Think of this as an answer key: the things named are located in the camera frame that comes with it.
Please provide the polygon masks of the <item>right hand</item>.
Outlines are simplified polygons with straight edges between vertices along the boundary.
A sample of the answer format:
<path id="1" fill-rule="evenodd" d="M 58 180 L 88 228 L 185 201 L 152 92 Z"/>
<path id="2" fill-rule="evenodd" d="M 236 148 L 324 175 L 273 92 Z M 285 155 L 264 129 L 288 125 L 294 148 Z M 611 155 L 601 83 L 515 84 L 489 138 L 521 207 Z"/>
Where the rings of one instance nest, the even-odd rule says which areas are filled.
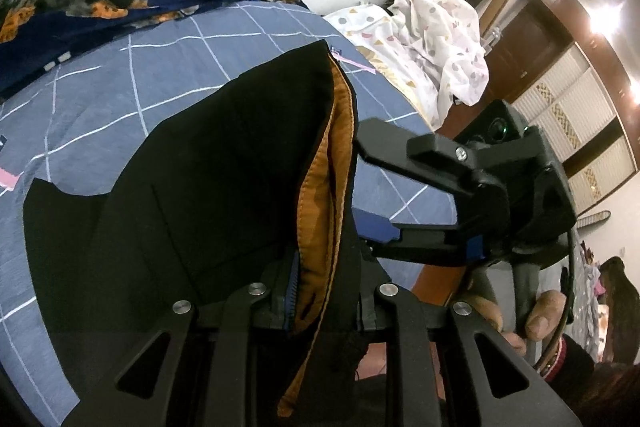
<path id="1" fill-rule="evenodd" d="M 553 353 L 558 352 L 560 340 L 552 341 L 552 336 L 561 322 L 566 297 L 559 291 L 545 291 L 542 293 L 529 313 L 525 324 L 525 337 L 503 329 L 503 316 L 500 308 L 492 301 L 473 294 L 462 297 L 464 301 L 475 309 L 484 319 L 510 343 L 511 347 L 524 357 L 527 353 L 526 341 L 543 343 L 552 346 Z"/>

